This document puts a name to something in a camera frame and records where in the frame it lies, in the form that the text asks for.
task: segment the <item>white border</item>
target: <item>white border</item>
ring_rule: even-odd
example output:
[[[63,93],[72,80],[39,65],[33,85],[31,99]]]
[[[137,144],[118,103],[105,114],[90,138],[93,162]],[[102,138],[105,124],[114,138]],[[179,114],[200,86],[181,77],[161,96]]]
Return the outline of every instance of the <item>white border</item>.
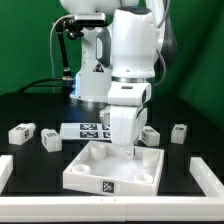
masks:
[[[201,158],[190,171],[206,197],[1,197],[0,222],[224,221],[221,182]]]

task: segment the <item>black table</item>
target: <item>black table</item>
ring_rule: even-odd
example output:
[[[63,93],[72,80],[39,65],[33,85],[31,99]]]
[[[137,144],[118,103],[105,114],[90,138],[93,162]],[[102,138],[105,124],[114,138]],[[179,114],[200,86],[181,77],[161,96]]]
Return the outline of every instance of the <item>black table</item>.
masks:
[[[87,144],[63,141],[61,152],[48,153],[41,144],[44,128],[59,132],[61,123],[100,123],[99,110],[67,102],[61,94],[5,94],[0,97],[0,155],[13,155],[14,170],[2,196],[89,195],[64,190],[62,172]],[[22,146],[8,144],[8,131],[20,123],[35,123],[34,137]],[[188,127],[183,145],[172,144],[174,124]],[[180,98],[156,97],[149,105],[147,125],[160,135],[165,150],[158,195],[202,196],[189,172],[190,158],[201,157],[224,183],[224,132]]]

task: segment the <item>green background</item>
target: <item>green background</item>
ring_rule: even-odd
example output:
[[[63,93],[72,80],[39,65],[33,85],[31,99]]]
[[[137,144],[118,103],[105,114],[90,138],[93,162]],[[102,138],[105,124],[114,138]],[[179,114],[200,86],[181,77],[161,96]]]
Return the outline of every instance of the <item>green background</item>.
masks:
[[[156,95],[185,99],[224,130],[224,1],[171,0],[170,14],[178,53]],[[59,0],[0,0],[0,94],[51,77],[49,33],[62,15]],[[80,40],[67,45],[77,72]],[[53,49],[61,77],[56,38]]]

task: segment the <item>white cube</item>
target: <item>white cube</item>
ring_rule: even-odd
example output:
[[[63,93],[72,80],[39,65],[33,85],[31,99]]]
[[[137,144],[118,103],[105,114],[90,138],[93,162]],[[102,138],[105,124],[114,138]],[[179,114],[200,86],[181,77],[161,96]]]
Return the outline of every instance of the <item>white cube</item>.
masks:
[[[43,129],[41,131],[41,142],[48,152],[57,152],[62,150],[62,139],[53,129]]]
[[[33,123],[20,124],[11,129],[9,134],[9,144],[22,145],[33,137],[36,126]]]
[[[187,126],[184,124],[176,124],[171,133],[171,142],[183,144],[187,134]]]
[[[159,146],[160,134],[150,126],[145,126],[142,130],[142,142],[147,146]]]

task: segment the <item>white box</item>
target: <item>white box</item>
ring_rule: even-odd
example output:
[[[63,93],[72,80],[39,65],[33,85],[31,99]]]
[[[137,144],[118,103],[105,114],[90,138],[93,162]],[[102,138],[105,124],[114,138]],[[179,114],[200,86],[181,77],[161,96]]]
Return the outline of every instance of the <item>white box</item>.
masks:
[[[8,132],[9,144],[22,145],[33,137],[33,132],[36,129],[35,124],[20,124]]]
[[[48,152],[57,152],[62,150],[62,139],[53,129],[43,129],[41,131],[41,143]]]
[[[176,124],[171,133],[171,142],[183,144],[187,134],[187,126],[184,124]]]
[[[159,146],[160,133],[150,126],[145,126],[142,130],[140,139],[148,147]]]
[[[94,150],[97,144],[99,154]],[[154,166],[143,164],[145,151],[157,154]],[[163,157],[163,150],[135,147],[135,156],[130,159],[116,145],[90,141],[63,172],[63,188],[110,196],[155,196]]]

